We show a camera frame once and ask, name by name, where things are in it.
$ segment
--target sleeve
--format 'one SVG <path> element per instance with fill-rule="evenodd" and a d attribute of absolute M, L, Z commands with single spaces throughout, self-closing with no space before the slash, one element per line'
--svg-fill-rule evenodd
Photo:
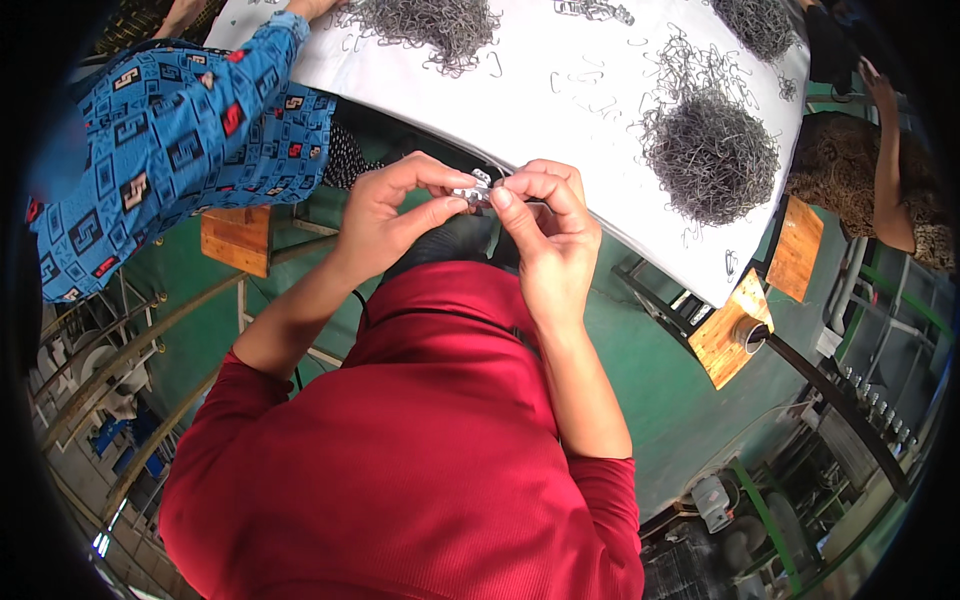
<path fill-rule="evenodd" d="M 567 463 L 587 502 L 597 537 L 606 547 L 608 561 L 601 568 L 607 573 L 600 581 L 603 597 L 639 598 L 644 578 L 634 459 L 567 456 Z"/>
<path fill-rule="evenodd" d="M 218 174 L 224 158 L 240 148 L 259 121 L 265 104 L 289 82 L 309 36 L 302 16 L 276 12 L 239 50 L 147 110 L 160 146 L 147 168 L 162 204 Z"/>
<path fill-rule="evenodd" d="M 287 400 L 293 383 L 245 365 L 231 349 L 193 423 L 177 444 L 167 490 L 191 488 L 221 452 L 271 408 Z"/>

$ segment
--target small metal piece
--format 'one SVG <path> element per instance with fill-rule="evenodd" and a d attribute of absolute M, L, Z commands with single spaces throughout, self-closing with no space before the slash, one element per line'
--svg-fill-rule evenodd
<path fill-rule="evenodd" d="M 494 75 L 493 73 L 491 73 L 490 76 L 494 78 L 503 77 L 503 67 L 500 66 L 500 57 L 493 50 L 490 50 L 490 52 L 487 53 L 487 59 L 490 58 L 490 55 L 493 55 L 493 57 L 496 59 L 496 68 L 500 69 L 499 75 Z"/>
<path fill-rule="evenodd" d="M 472 171 L 470 171 L 470 174 L 477 178 L 477 185 L 478 185 L 478 186 L 479 186 L 480 182 L 485 183 L 485 184 L 486 184 L 486 187 L 490 187 L 490 186 L 491 186 L 492 179 L 491 179 L 491 177 L 490 177 L 489 175 L 487 175 L 487 172 L 486 172 L 486 171 L 483 171 L 483 170 L 481 170 L 481 169 L 473 169 Z"/>
<path fill-rule="evenodd" d="M 615 19 L 627 27 L 636 21 L 622 4 L 614 8 L 604 0 L 554 0 L 553 11 L 567 16 L 585 16 L 590 21 Z"/>

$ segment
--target cuff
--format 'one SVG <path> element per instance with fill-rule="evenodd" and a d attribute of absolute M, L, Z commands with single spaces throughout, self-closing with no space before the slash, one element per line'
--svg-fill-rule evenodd
<path fill-rule="evenodd" d="M 299 14 L 287 11 L 277 11 L 270 17 L 264 27 L 281 27 L 294 35 L 294 41 L 299 50 L 303 43 L 310 37 L 310 24 Z"/>

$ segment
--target metal wire hook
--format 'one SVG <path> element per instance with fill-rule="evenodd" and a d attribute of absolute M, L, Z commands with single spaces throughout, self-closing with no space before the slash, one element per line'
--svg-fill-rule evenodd
<path fill-rule="evenodd" d="M 503 77 L 503 67 L 500 65 L 500 57 L 493 50 L 487 53 L 487 59 L 490 58 L 490 55 L 493 55 L 493 57 L 496 59 L 496 68 L 500 69 L 499 75 L 494 75 L 493 73 L 491 73 L 490 76 L 494 78 Z"/>
<path fill-rule="evenodd" d="M 584 59 L 584 62 L 585 62 L 585 63 L 587 63 L 587 64 L 592 64 L 593 66 L 595 66 L 595 67 L 597 67 L 597 68 L 599 68 L 599 69 L 602 69 L 603 67 L 607 66 L 607 64 L 606 64 L 605 62 L 603 62 L 602 60 L 600 61 L 600 64 L 597 64 L 596 62 L 593 62 L 592 60 L 588 60 L 586 54 L 583 55 L 583 59 Z"/>
<path fill-rule="evenodd" d="M 589 79 L 585 79 L 587 75 L 599 75 L 600 77 L 591 77 Z M 566 78 L 579 84 L 597 85 L 597 82 L 603 79 L 603 71 L 590 71 L 589 73 L 581 73 L 577 76 L 577 79 L 573 79 L 573 77 L 570 75 L 567 75 Z"/>

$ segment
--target white pipe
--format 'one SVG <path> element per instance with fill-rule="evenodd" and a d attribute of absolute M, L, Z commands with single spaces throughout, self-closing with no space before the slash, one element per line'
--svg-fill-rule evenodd
<path fill-rule="evenodd" d="M 846 333 L 847 328 L 843 325 L 843 314 L 847 312 L 847 305 L 850 303 L 850 294 L 853 286 L 856 285 L 856 278 L 860 275 L 860 267 L 863 265 L 863 255 L 867 251 L 867 238 L 858 237 L 854 242 L 856 247 L 853 249 L 853 258 L 847 265 L 847 274 L 840 288 L 840 294 L 837 296 L 836 305 L 833 307 L 833 314 L 830 315 L 830 328 L 838 335 Z"/>

